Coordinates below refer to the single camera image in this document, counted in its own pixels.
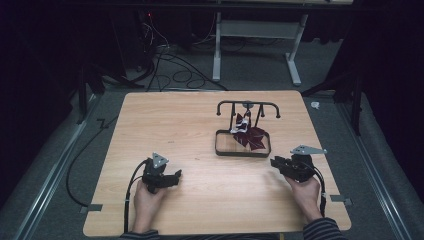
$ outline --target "black controller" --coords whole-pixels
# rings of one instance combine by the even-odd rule
[[[163,172],[166,168],[166,159],[153,160],[148,158],[144,167],[142,181],[147,185],[147,190],[155,193],[156,188],[167,188],[178,185],[181,177],[181,170],[177,171],[174,175],[164,175]]]
[[[271,159],[271,166],[298,182],[305,182],[315,174],[311,155],[293,154],[291,159],[275,156],[275,160]]]

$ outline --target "fabric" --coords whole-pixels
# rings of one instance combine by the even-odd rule
[[[331,218],[317,219],[303,228],[305,240],[346,240],[337,226],[336,221]]]
[[[303,228],[304,240],[347,240],[342,235],[336,221],[331,218],[320,218],[311,222]],[[160,240],[159,233],[156,230],[150,230],[143,234],[124,233],[119,238],[137,239],[137,240]],[[181,240],[278,240],[278,234],[232,234],[232,235],[204,235],[182,237]]]

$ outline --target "hand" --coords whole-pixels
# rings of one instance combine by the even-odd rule
[[[141,180],[138,181],[134,196],[136,216],[132,232],[143,233],[150,230],[153,218],[159,210],[166,190],[166,188],[160,188],[156,194],[152,194],[147,190],[146,184]]]
[[[284,177],[290,184],[294,200],[305,215],[306,221],[310,223],[318,218],[322,218],[317,206],[320,188],[319,182],[313,177],[302,183],[296,182],[289,177]]]

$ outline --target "sleeve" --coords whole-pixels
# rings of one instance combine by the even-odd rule
[[[150,230],[145,233],[133,233],[133,232],[127,232],[122,234],[119,238],[119,240],[125,240],[125,239],[133,239],[133,240],[160,240],[159,233],[156,230]]]
[[[347,240],[331,218],[317,219],[303,228],[304,240]]]

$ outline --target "table top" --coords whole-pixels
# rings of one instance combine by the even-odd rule
[[[231,118],[231,104],[222,104],[221,115],[216,114],[223,100],[278,105],[281,118],[276,118],[273,107],[265,106],[266,116],[258,122],[258,127],[270,135],[272,151],[268,158],[216,155],[216,131],[228,130]],[[251,109],[252,122],[257,110],[258,106]],[[245,109],[236,105],[236,112],[243,115]],[[269,160],[274,156],[289,158],[290,150],[300,144],[321,148],[297,91],[130,93],[124,100],[92,200],[92,204],[103,207],[88,213],[84,233],[122,234],[128,182],[137,165],[153,152],[170,160],[164,174],[182,169],[179,185],[169,189],[153,223],[160,234],[301,231],[304,217],[290,186]],[[324,176],[327,194],[338,195],[325,155],[312,158]],[[351,226],[341,202],[328,198],[326,216],[335,219],[342,230]],[[130,227],[134,217],[131,197]]]

